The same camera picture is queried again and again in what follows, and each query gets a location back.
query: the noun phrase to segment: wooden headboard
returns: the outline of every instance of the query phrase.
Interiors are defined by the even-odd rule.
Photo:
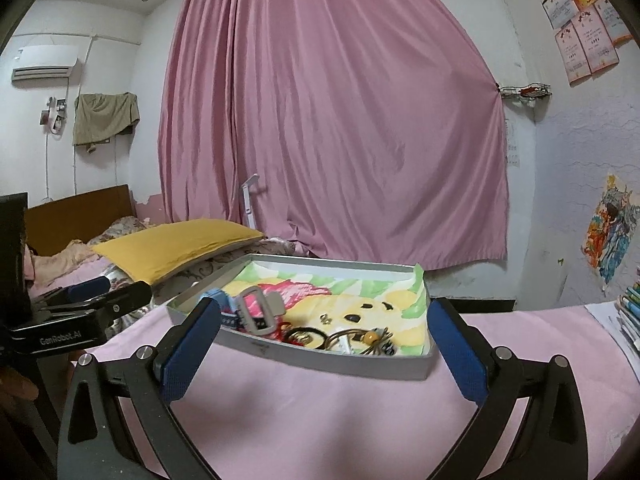
[[[108,187],[27,209],[27,243],[40,256],[53,256],[71,240],[88,242],[123,216],[135,216],[129,186]]]

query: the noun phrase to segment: silver bolt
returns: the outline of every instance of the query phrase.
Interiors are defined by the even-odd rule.
[[[78,364],[80,366],[87,366],[93,360],[93,358],[94,356],[92,356],[91,354],[82,354],[78,358]]]
[[[562,355],[557,355],[554,358],[555,363],[561,368],[567,368],[569,365],[569,361],[566,360],[566,357]]]
[[[495,349],[495,354],[498,356],[498,359],[502,359],[503,361],[508,361],[513,357],[513,353],[506,346],[498,346]]]
[[[136,350],[136,357],[138,359],[148,359],[151,354],[154,352],[153,347],[151,346],[141,346]]]

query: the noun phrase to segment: wall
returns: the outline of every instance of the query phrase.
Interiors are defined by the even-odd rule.
[[[144,17],[126,10],[81,2],[36,1],[0,56],[0,194],[27,191],[29,205],[128,181],[130,136],[98,146],[92,154],[72,147],[74,100],[82,93],[130,91],[136,44]],[[100,35],[113,39],[73,36]],[[86,65],[82,65],[87,50]],[[71,78],[11,82],[14,57],[22,46],[72,44],[79,62]],[[45,134],[40,111],[50,96],[67,98],[68,120],[60,136]],[[74,164],[76,185],[74,186]]]
[[[526,72],[517,36],[503,0],[442,0],[476,43],[501,85],[524,86]],[[140,113],[153,116],[140,124],[130,152],[130,182],[137,202],[158,202],[156,145],[162,82],[175,20],[182,0],[168,0],[145,21],[134,69],[133,92]],[[509,168],[510,222],[507,262],[484,262],[434,273],[431,293],[470,298],[515,298],[529,240],[534,196],[535,126],[530,110],[506,109],[520,150],[520,166]]]
[[[633,41],[623,45],[618,66],[570,86],[540,0],[506,1],[532,78],[550,84],[554,93],[536,108],[536,195],[520,306],[615,298],[633,283],[640,237],[631,240],[606,293],[580,245],[608,172],[640,190],[640,50]]]

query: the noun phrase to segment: pink bed sheet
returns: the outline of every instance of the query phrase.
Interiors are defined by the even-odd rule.
[[[584,307],[465,316],[494,346],[519,357],[571,361],[580,390],[594,478],[640,412],[640,386],[623,353]],[[94,354],[125,358],[171,326],[155,309]],[[124,410],[147,466],[162,468],[130,401]],[[515,436],[519,402],[485,469],[499,467]],[[424,480],[474,413],[438,357],[425,381],[380,381],[291,367],[213,345],[178,420],[224,480]]]
[[[111,265],[111,261],[101,256],[96,260],[85,261],[70,273],[60,276],[47,286],[32,285],[29,289],[30,298],[35,298],[59,286],[77,285],[100,276]]]

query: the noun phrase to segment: air conditioner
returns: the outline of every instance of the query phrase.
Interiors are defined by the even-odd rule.
[[[78,62],[78,47],[70,45],[25,46],[15,57],[11,81],[69,77]]]

